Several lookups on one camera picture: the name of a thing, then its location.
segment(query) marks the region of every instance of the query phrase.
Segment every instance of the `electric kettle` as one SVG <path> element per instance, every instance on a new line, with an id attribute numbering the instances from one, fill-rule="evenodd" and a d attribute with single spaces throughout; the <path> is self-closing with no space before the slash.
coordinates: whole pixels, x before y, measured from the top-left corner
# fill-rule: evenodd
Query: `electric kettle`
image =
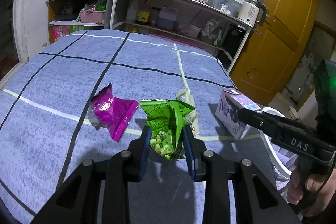
<path id="1" fill-rule="evenodd" d="M 263 10 L 261 20 L 256 20 L 259 9 Z M 259 0 L 244 0 L 239 11 L 238 19 L 244 21 L 247 25 L 254 27 L 255 23 L 263 23 L 266 19 L 267 9 Z"/>

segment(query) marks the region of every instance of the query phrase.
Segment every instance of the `yellow door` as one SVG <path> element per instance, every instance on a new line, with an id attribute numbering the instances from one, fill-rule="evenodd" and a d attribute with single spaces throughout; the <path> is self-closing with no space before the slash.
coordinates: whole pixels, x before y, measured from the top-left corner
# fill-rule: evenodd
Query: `yellow door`
<path id="1" fill-rule="evenodd" d="M 265 0 L 262 34 L 252 34 L 232 70 L 238 89 L 267 105 L 283 90 L 302 57 L 314 25 L 318 0 Z"/>

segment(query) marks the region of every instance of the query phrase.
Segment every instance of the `white box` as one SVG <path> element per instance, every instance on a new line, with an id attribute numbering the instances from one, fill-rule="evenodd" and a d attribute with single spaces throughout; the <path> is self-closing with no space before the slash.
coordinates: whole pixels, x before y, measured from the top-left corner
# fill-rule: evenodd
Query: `white box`
<path id="1" fill-rule="evenodd" d="M 215 115 L 236 140 L 244 138 L 250 127 L 238 120 L 238 110 L 243 107 L 256 112 L 262 111 L 255 102 L 238 90 L 222 91 Z"/>

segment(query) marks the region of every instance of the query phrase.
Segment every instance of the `pink snack bag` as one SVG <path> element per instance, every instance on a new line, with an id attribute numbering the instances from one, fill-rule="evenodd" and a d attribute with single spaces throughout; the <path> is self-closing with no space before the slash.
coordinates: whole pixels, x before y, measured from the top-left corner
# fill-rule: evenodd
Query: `pink snack bag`
<path id="1" fill-rule="evenodd" d="M 91 99 L 88 118 L 93 126 L 107 128 L 112 139 L 118 142 L 138 106 L 135 100 L 114 97 L 109 83 Z"/>

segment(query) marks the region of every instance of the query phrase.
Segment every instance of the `checkered bedspread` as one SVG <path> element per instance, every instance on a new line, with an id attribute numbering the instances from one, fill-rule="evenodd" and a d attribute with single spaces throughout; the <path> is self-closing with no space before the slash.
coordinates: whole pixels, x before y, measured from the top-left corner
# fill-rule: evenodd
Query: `checkered bedspread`
<path id="1" fill-rule="evenodd" d="M 21 223 L 30 223 L 84 159 L 109 159 L 139 137 L 141 108 L 118 143 L 88 122 L 89 98 L 110 82 L 116 97 L 138 102 L 175 99 L 188 86 L 207 148 L 251 159 L 275 184 L 261 139 L 234 141 L 214 115 L 222 88 L 234 87 L 216 58 L 141 34 L 79 31 L 30 60 L 0 92 L 0 196 Z M 131 223 L 201 223 L 204 185 L 192 182 L 185 160 L 151 151 L 144 180 L 129 184 L 129 202 Z"/>

